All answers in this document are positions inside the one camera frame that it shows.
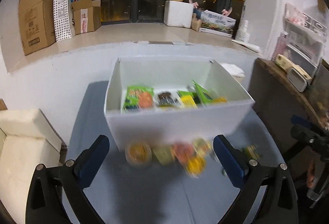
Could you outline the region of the person right hand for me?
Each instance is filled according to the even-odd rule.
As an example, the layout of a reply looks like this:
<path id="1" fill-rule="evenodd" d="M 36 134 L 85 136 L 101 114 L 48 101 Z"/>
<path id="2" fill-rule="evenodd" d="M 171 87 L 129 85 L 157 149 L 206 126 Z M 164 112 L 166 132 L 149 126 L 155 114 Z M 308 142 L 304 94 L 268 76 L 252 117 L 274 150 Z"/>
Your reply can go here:
<path id="1" fill-rule="evenodd" d="M 311 159 L 311 162 L 307 170 L 307 182 L 306 185 L 308 188 L 312 188 L 315 180 L 315 159 Z"/>

